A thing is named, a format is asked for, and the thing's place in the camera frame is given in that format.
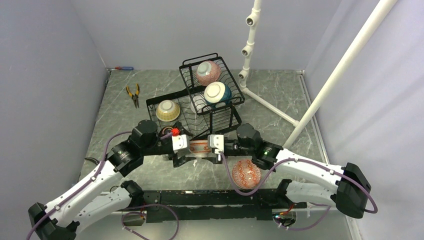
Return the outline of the orange zigzag bowl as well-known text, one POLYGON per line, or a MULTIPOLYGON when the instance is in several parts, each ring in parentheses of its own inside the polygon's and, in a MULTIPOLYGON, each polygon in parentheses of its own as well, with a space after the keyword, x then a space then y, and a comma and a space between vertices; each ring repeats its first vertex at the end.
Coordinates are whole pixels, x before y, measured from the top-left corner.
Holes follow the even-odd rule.
POLYGON ((189 142, 189 151, 196 158, 207 158, 212 152, 207 140, 191 140, 189 142))

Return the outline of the yellow sun pattern bowl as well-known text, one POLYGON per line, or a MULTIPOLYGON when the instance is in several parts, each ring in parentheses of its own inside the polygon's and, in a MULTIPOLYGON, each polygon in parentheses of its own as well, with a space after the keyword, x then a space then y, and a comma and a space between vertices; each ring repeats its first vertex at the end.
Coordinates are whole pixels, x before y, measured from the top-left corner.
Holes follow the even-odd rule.
POLYGON ((163 100, 156 108, 156 117, 163 122, 172 122, 176 120, 180 113, 180 106, 173 100, 163 100))

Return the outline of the black wire dish rack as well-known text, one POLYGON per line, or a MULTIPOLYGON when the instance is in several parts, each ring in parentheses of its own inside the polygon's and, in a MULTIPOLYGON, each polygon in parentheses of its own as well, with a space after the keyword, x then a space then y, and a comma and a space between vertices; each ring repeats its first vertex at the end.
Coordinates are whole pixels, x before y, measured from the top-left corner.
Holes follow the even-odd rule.
POLYGON ((242 124, 236 106, 244 103, 245 97, 226 62, 218 53, 186 59, 179 67, 179 72, 185 85, 184 89, 146 100, 149 117, 157 124, 159 130, 180 122, 183 128, 192 133, 192 140, 203 140, 209 134, 234 131, 242 124), (196 77, 197 67, 204 61, 212 61, 218 65, 221 73, 217 80, 229 87, 229 100, 220 101, 216 105, 205 100, 206 87, 201 85, 196 77), (159 119, 157 114, 160 103, 165 100, 171 100, 180 107, 178 118, 171 122, 159 119))

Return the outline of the teal white bowl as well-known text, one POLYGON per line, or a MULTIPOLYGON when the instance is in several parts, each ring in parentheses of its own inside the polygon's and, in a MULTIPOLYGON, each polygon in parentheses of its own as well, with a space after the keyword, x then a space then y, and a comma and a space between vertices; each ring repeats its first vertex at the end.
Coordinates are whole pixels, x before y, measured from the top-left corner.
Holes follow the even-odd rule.
POLYGON ((205 88, 203 96, 208 105, 216 109, 230 104, 232 92, 227 84, 215 81, 205 88))

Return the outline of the pink floral bowl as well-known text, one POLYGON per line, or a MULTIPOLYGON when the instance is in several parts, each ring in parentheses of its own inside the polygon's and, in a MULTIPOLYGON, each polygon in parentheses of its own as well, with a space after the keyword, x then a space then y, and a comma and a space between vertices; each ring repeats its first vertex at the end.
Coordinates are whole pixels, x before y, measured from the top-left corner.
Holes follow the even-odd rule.
POLYGON ((218 81, 221 72, 221 68, 217 63, 206 60, 197 66, 195 76, 200 85, 207 86, 218 81))

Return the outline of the black blue banded bowl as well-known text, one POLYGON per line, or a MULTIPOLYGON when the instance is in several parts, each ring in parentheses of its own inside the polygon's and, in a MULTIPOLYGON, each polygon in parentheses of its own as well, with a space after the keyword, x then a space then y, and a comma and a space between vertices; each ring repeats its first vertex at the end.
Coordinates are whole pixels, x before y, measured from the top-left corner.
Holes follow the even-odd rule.
POLYGON ((163 137, 165 135, 171 134, 171 136, 178 136, 180 130, 176 126, 165 126, 159 131, 159 136, 163 137))

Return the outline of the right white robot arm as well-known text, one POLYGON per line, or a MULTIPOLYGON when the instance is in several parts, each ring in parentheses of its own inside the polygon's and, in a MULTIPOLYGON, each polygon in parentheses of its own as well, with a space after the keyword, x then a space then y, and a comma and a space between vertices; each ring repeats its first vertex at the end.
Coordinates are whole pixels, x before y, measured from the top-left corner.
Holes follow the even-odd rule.
POLYGON ((227 156, 250 157, 253 164, 266 171, 260 186, 273 172, 287 173, 305 180, 281 180, 275 194, 280 207, 309 202, 335 207, 342 214, 355 219, 361 219, 365 213, 378 212, 376 201, 370 194, 372 187, 356 164, 333 165, 301 156, 264 140, 249 123, 240 125, 236 136, 236 139, 227 139, 222 134, 207 136, 208 146, 218 162, 226 165, 227 156))

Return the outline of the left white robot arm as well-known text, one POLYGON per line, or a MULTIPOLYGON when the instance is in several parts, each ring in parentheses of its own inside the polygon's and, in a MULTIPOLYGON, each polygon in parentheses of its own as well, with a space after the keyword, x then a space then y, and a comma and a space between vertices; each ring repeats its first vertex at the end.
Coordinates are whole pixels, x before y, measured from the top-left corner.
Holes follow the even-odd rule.
POLYGON ((28 209, 31 230, 26 239, 36 234, 41 240, 74 240, 114 211, 141 208, 144 192, 133 180, 123 182, 108 195, 101 193, 141 166, 145 156, 175 157, 187 150, 192 136, 180 122, 169 133, 159 135, 152 120, 140 121, 126 134, 128 138, 111 150, 104 148, 102 159, 90 174, 54 200, 37 202, 28 209))

